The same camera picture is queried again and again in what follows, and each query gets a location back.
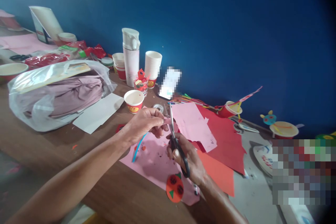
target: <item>scissors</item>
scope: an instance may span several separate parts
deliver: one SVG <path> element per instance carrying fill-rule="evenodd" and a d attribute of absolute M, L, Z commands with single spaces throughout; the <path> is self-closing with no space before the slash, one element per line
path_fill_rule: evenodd
<path fill-rule="evenodd" d="M 171 149 L 172 151 L 174 151 L 175 149 L 177 149 L 181 155 L 181 158 L 184 162 L 184 166 L 185 166 L 185 169 L 186 171 L 184 171 L 183 168 L 181 168 L 182 170 L 182 173 L 183 175 L 186 177 L 186 178 L 189 178 L 190 177 L 190 169 L 189 169 L 189 164 L 188 164 L 188 160 L 187 160 L 187 157 L 185 156 L 180 144 L 178 143 L 178 139 L 175 137 L 175 132 L 174 132 L 174 121 L 173 121 L 173 112 L 172 112 L 172 104 L 169 103 L 169 109 L 170 109 L 170 131 L 171 131 L 171 135 L 170 135 L 170 145 L 171 145 Z"/>

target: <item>tape roll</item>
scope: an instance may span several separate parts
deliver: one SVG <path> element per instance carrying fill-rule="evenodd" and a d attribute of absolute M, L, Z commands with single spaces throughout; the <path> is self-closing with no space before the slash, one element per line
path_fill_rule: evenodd
<path fill-rule="evenodd" d="M 163 111 L 164 111 L 164 108 L 161 104 L 155 104 L 153 106 L 153 108 L 157 108 L 161 113 L 163 113 Z"/>

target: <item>plastic bag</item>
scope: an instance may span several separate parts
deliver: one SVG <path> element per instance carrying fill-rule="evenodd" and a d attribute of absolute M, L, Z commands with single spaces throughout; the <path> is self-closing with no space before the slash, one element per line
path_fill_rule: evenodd
<path fill-rule="evenodd" d="M 26 59 L 25 64 L 32 68 L 40 68 L 58 62 L 80 59 L 80 52 L 88 47 L 84 40 L 70 42 L 62 45 L 55 50 L 42 52 L 41 55 Z"/>
<path fill-rule="evenodd" d="M 10 109 L 17 118 L 40 132 L 54 130 L 70 123 L 81 114 L 81 111 L 60 118 L 50 118 L 54 110 L 55 94 L 49 89 L 41 89 L 41 98 L 33 105 L 33 109 L 29 115 L 26 113 L 27 107 L 21 105 L 18 101 L 31 99 L 31 90 L 57 82 L 61 78 L 64 79 L 64 77 L 68 78 L 78 74 L 83 64 L 86 64 L 91 70 L 95 70 L 102 78 L 104 96 L 115 90 L 117 84 L 110 80 L 109 69 L 99 62 L 89 60 L 60 62 L 22 73 L 11 80 L 8 83 Z"/>

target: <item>orange paper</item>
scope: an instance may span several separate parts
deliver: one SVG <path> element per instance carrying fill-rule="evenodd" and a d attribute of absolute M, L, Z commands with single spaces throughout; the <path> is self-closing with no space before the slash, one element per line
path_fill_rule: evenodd
<path fill-rule="evenodd" d="M 216 182 L 219 188 L 231 197 L 234 197 L 235 186 L 233 182 L 233 170 L 200 150 L 197 150 L 197 154 L 206 172 Z"/>
<path fill-rule="evenodd" d="M 166 193 L 168 198 L 179 203 L 183 197 L 184 187 L 182 180 L 177 175 L 170 175 L 167 179 Z"/>

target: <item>scissor blade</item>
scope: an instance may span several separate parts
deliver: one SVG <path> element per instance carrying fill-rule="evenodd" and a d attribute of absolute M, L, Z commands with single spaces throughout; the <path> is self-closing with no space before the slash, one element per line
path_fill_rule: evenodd
<path fill-rule="evenodd" d="M 173 121 L 173 110 L 172 110 L 172 104 L 169 103 L 169 110 L 170 110 L 170 125 L 172 129 L 172 133 L 174 133 L 174 121 Z"/>

